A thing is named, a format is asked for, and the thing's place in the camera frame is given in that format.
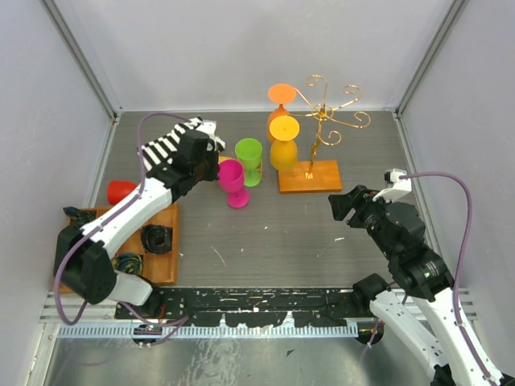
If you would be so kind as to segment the orange plastic wine glass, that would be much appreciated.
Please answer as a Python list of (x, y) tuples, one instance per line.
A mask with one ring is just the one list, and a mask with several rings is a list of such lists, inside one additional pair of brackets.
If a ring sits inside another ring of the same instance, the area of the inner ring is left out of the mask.
[(295, 100), (296, 91), (290, 84), (275, 84), (269, 88), (268, 97), (272, 102), (278, 105), (278, 107), (270, 113), (267, 120), (267, 138), (270, 142), (273, 142), (274, 137), (270, 133), (270, 124), (276, 117), (289, 114), (285, 105)]

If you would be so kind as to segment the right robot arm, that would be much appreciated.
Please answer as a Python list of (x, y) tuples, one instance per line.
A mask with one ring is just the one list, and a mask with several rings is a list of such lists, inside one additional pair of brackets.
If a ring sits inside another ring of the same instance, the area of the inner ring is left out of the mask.
[(393, 280), (412, 298), (429, 323), (424, 327), (381, 276), (355, 283), (353, 307), (374, 315), (395, 333), (425, 368), (433, 385), (512, 385), (480, 345), (474, 330), (456, 319), (461, 304), (453, 298), (454, 278), (443, 258), (425, 242), (426, 225), (417, 208), (388, 202), (379, 191), (358, 185), (344, 195), (329, 195), (334, 220), (364, 229), (388, 261)]

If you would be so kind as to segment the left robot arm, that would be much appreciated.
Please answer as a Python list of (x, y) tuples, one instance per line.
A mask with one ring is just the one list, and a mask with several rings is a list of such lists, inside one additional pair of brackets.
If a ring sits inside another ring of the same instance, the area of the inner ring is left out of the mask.
[(58, 235), (54, 287), (65, 285), (92, 305), (109, 299), (132, 304), (142, 318), (156, 316), (161, 299), (152, 283), (115, 269), (111, 260), (152, 216), (198, 182), (215, 180), (224, 147), (216, 135), (189, 129), (145, 145), (143, 181), (104, 215), (81, 227), (68, 225)]

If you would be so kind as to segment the gold wire wine glass rack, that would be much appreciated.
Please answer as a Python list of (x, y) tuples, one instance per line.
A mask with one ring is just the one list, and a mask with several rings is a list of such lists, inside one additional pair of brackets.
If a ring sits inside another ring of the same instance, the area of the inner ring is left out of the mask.
[(337, 111), (361, 99), (363, 92), (360, 86), (345, 85), (343, 93), (349, 96), (350, 100), (337, 107), (331, 107), (326, 102), (328, 81), (324, 76), (313, 74), (307, 78), (306, 84), (309, 87), (314, 87), (320, 81), (323, 82), (323, 96), (318, 104), (309, 101), (302, 93), (299, 94), (311, 108), (311, 111), (304, 116), (315, 119), (317, 123), (315, 140), (311, 145), (308, 161), (299, 161), (292, 170), (278, 172), (278, 188), (282, 194), (340, 192), (342, 181), (338, 162), (336, 160), (319, 160), (317, 152), (321, 146), (333, 147), (339, 145), (342, 141), (342, 135), (336, 129), (330, 131), (327, 135), (323, 134), (323, 124), (330, 121), (354, 129), (365, 129), (371, 124), (371, 117), (364, 111), (356, 111), (353, 114), (355, 119), (353, 123), (335, 118)]

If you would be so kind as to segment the magenta plastic wine glass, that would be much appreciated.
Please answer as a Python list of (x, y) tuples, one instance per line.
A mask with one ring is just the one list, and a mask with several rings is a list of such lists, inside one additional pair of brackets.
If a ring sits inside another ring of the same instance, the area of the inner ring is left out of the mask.
[(250, 195), (245, 188), (245, 169), (235, 159), (226, 159), (219, 164), (218, 183), (227, 194), (227, 203), (232, 208), (243, 208)]

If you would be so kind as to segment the yellow-orange plastic wine glass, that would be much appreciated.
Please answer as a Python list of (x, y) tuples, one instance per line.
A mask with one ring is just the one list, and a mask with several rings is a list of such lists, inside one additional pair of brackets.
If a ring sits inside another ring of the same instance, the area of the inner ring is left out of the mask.
[(270, 163), (278, 171), (291, 170), (298, 161), (299, 122), (290, 115), (276, 117), (270, 123), (273, 142), (270, 147)]

